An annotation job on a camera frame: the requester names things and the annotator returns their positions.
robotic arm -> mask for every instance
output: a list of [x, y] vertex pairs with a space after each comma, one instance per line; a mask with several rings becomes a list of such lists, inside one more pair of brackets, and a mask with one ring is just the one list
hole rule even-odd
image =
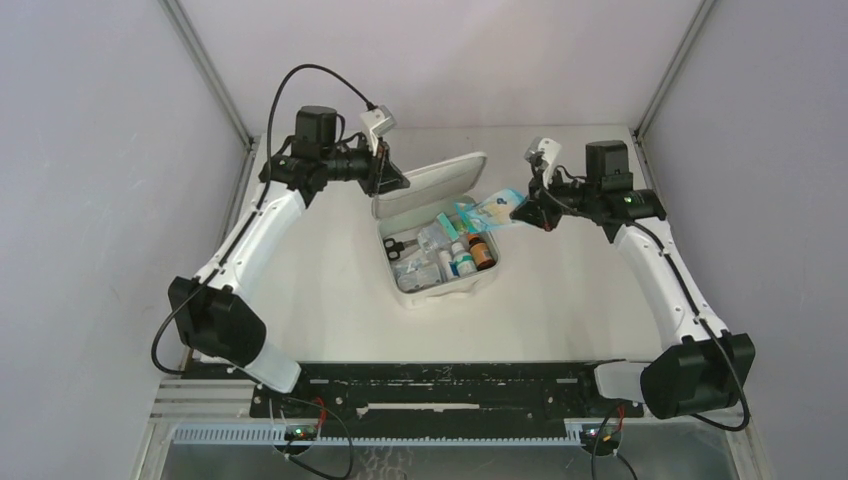
[[356, 180], [369, 196], [409, 187], [382, 138], [395, 126], [386, 107], [360, 115], [363, 131], [348, 140], [358, 139], [354, 148], [336, 141], [337, 117], [331, 108], [301, 108], [295, 134], [268, 159], [248, 211], [193, 278], [177, 277], [168, 289], [183, 344], [282, 393], [294, 388], [300, 366], [266, 341], [265, 324], [249, 307], [274, 247], [330, 181]]
[[529, 195], [512, 218], [546, 231], [563, 215], [600, 226], [635, 274], [664, 349], [651, 363], [599, 365], [599, 393], [645, 403], [658, 418], [736, 404], [754, 345], [747, 334], [731, 334], [709, 307], [677, 251], [656, 194], [633, 190], [627, 146], [620, 141], [586, 145], [585, 177], [556, 165], [560, 148], [549, 138], [530, 145], [525, 153], [533, 172]]

plastic storage box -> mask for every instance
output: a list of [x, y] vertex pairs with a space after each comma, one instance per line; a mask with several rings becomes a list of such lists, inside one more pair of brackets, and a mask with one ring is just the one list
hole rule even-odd
[[[485, 166], [483, 152], [445, 160], [408, 172], [409, 188], [375, 198], [371, 212], [377, 220], [377, 241], [381, 248], [386, 238], [415, 239], [421, 227], [432, 223], [439, 213], [453, 218], [455, 202], [477, 203], [468, 192], [477, 184]], [[498, 272], [500, 252], [491, 232], [483, 232], [480, 236], [496, 262], [493, 267], [416, 292], [406, 293], [398, 287], [391, 263], [383, 256], [383, 269], [392, 279], [394, 297], [406, 308], [421, 308], [444, 300], [467, 298], [490, 284]]]

white lid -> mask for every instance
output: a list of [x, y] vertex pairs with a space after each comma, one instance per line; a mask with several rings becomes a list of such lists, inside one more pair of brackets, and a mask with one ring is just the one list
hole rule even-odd
[[486, 166], [486, 154], [474, 152], [406, 173], [409, 188], [378, 195], [371, 202], [374, 218], [389, 218], [474, 188]]

tabletop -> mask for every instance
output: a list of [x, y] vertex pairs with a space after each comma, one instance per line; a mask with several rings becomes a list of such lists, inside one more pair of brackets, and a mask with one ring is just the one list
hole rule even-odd
[[[622, 140], [634, 188], [645, 180], [625, 126], [398, 129], [386, 140], [403, 171], [474, 151], [488, 163], [471, 195], [527, 192], [524, 151], [536, 136], [563, 145], [559, 162], [585, 169], [585, 144]], [[244, 204], [265, 163], [259, 144]], [[285, 134], [273, 136], [278, 149]], [[633, 274], [600, 227], [564, 217], [553, 232], [530, 226], [494, 233], [494, 282], [471, 298], [406, 310], [382, 268], [371, 199], [356, 182], [331, 183], [276, 247], [251, 307], [268, 339], [311, 362], [542, 362], [651, 360], [656, 323]]]

scissors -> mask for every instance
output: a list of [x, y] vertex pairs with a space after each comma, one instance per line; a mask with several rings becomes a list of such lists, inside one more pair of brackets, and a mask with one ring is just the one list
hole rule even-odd
[[383, 248], [386, 249], [386, 256], [389, 260], [395, 261], [400, 259], [400, 252], [409, 247], [418, 245], [417, 240], [407, 240], [406, 242], [398, 242], [394, 238], [386, 238], [383, 240]]

